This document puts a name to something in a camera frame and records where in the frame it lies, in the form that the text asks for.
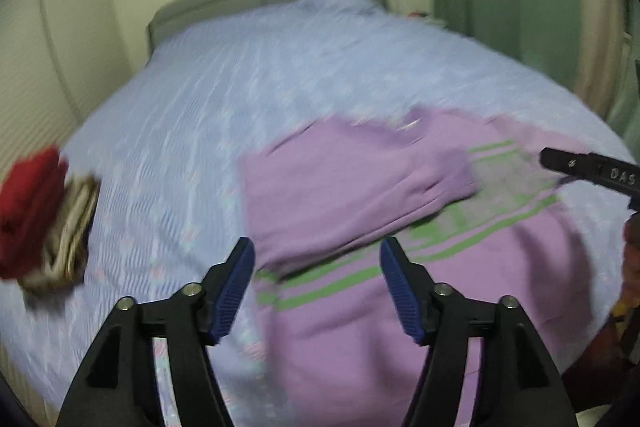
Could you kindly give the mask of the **person's right hand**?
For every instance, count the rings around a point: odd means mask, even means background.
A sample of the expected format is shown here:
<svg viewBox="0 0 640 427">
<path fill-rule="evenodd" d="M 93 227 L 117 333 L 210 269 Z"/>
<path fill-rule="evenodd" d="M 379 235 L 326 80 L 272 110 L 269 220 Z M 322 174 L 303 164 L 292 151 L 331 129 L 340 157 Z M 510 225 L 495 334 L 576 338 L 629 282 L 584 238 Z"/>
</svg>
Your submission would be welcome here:
<svg viewBox="0 0 640 427">
<path fill-rule="evenodd" d="M 635 213 L 625 223 L 622 298 L 629 306 L 639 303 L 639 215 Z"/>
</svg>

